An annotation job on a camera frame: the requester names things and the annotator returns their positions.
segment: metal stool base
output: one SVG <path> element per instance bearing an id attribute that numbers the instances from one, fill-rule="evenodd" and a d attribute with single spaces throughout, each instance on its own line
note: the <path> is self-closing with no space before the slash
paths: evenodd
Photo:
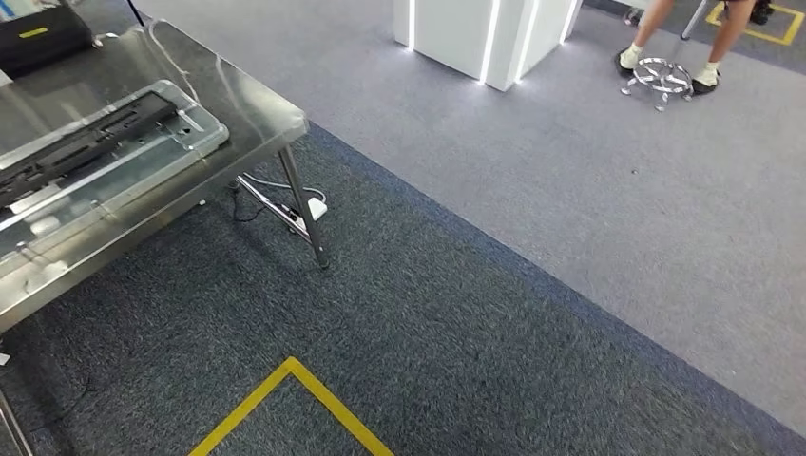
<path id="1" fill-rule="evenodd" d="M 633 70 L 633 77 L 622 87 L 624 95 L 632 94 L 632 86 L 641 83 L 643 86 L 661 94 L 660 99 L 655 104 L 655 109 L 664 112 L 669 105 L 670 95 L 680 95 L 687 102 L 691 101 L 694 95 L 694 87 L 691 84 L 691 76 L 680 64 L 670 62 L 666 59 L 648 58 L 641 59 L 638 66 Z"/>

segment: person's leg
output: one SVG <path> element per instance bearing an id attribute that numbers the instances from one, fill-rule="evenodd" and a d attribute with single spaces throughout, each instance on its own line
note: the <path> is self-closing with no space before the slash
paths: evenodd
<path id="1" fill-rule="evenodd" d="M 655 30 L 666 20 L 666 16 L 669 15 L 669 11 L 672 10 L 674 4 L 675 0 L 655 0 L 643 15 L 635 40 L 630 47 L 620 52 L 616 58 L 617 69 L 624 77 L 632 76 L 632 70 L 641 60 L 643 46 L 649 41 L 649 37 L 655 33 Z"/>
<path id="2" fill-rule="evenodd" d="M 720 84 L 720 62 L 728 53 L 736 40 L 744 32 L 756 0 L 737 0 L 730 2 L 728 14 L 717 33 L 711 55 L 705 68 L 694 78 L 694 91 L 697 94 L 713 92 Z"/>

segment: yellow floor tape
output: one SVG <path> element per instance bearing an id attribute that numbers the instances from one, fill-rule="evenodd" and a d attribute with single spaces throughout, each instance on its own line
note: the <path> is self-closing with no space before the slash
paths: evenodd
<path id="1" fill-rule="evenodd" d="M 393 456 L 392 452 L 293 356 L 286 359 L 271 375 L 263 380 L 263 383 L 249 393 L 246 399 L 235 407 L 232 413 L 224 418 L 201 443 L 193 448 L 193 451 L 188 456 L 205 456 L 209 454 L 288 374 L 294 375 L 299 383 L 310 391 L 371 454 L 374 456 Z"/>
<path id="2" fill-rule="evenodd" d="M 762 40 L 767 40 L 776 43 L 778 45 L 782 46 L 791 45 L 793 40 L 795 40 L 797 31 L 800 30 L 800 26 L 801 24 L 803 24 L 803 13 L 796 9 L 790 9 L 776 4 L 771 4 L 770 7 L 772 7 L 773 10 L 777 10 L 787 14 L 792 14 L 794 16 L 792 24 L 789 26 L 789 28 L 787 28 L 786 33 L 784 33 L 782 37 L 768 35 L 766 33 L 761 33 L 760 31 L 750 29 L 745 30 L 744 33 L 750 36 L 755 36 L 756 38 L 760 38 Z M 717 5 L 714 7 L 711 13 L 708 14 L 708 17 L 705 18 L 705 21 L 708 22 L 708 24 L 721 26 L 722 22 L 720 21 L 720 15 L 724 10 L 725 10 L 725 4 L 723 2 L 717 3 Z"/>

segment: white pillar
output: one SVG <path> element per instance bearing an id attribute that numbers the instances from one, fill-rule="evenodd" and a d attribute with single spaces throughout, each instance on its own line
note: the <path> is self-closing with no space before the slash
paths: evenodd
<path id="1" fill-rule="evenodd" d="M 572 29 L 582 0 L 394 0 L 404 46 L 506 91 Z"/>

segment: black case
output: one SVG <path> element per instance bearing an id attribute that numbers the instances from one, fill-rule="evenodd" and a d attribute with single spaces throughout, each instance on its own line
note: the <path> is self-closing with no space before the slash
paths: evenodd
<path id="1" fill-rule="evenodd" d="M 0 69 L 11 79 L 92 46 L 92 32 L 64 2 L 0 22 Z"/>

